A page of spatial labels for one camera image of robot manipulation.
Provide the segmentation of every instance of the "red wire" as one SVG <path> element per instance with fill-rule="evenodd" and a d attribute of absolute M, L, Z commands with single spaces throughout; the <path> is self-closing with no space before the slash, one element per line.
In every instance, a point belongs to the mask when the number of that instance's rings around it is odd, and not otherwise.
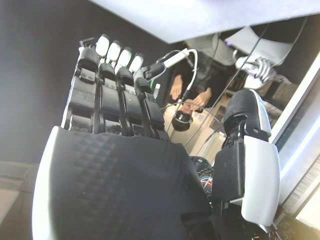
<path fill-rule="evenodd" d="M 212 186 L 212 183 L 211 182 L 208 182 L 208 181 L 201 181 L 202 183 L 206 183 L 206 184 L 209 184 L 210 186 Z"/>

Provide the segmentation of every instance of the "person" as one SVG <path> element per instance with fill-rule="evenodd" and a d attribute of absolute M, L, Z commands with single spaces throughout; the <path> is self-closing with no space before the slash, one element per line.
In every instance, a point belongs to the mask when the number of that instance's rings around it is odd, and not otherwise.
<path fill-rule="evenodd" d="M 189 129 L 192 112 L 202 112 L 199 106 L 209 108 L 214 104 L 235 71 L 233 49 L 226 46 L 219 39 L 218 34 L 188 40 L 183 42 L 179 48 L 182 50 L 186 47 L 194 48 L 198 53 L 196 77 L 186 96 L 187 101 L 195 105 L 183 103 L 181 109 L 175 114 L 172 126 L 179 132 Z M 173 83 L 169 93 L 170 104 L 176 102 L 184 94 L 192 76 L 193 70 L 186 60 L 174 66 Z"/>

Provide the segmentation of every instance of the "black hair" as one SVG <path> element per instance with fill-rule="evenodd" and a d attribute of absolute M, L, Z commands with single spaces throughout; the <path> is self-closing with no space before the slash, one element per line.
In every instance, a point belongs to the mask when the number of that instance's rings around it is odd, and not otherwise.
<path fill-rule="evenodd" d="M 192 120 L 190 114 L 184 113 L 180 110 L 177 111 L 172 120 L 172 126 L 174 130 L 178 132 L 187 131 L 190 128 L 190 119 Z"/>

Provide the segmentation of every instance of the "person's hand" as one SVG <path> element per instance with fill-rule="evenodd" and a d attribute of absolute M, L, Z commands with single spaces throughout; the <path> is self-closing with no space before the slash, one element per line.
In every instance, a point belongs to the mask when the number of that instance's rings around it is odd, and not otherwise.
<path fill-rule="evenodd" d="M 177 100 L 182 92 L 182 78 L 181 75 L 178 75 L 173 80 L 173 85 L 171 87 L 170 95 L 173 100 Z"/>
<path fill-rule="evenodd" d="M 206 91 L 200 93 L 198 96 L 196 96 L 195 99 L 193 99 L 192 103 L 193 104 L 198 104 L 201 107 L 204 107 L 205 105 L 207 105 L 207 103 L 209 102 L 209 99 L 212 97 L 212 91 L 210 88 L 207 88 Z M 199 107 L 196 105 L 192 105 L 191 106 L 191 110 L 195 111 L 197 110 Z"/>

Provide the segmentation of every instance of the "dark wall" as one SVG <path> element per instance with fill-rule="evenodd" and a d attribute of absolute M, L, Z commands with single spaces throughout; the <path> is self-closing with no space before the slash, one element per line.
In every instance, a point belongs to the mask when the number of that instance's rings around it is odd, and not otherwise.
<path fill-rule="evenodd" d="M 39 163 L 60 125 L 79 40 L 106 33 L 151 64 L 169 46 L 87 0 L 0 0 L 0 161 Z"/>

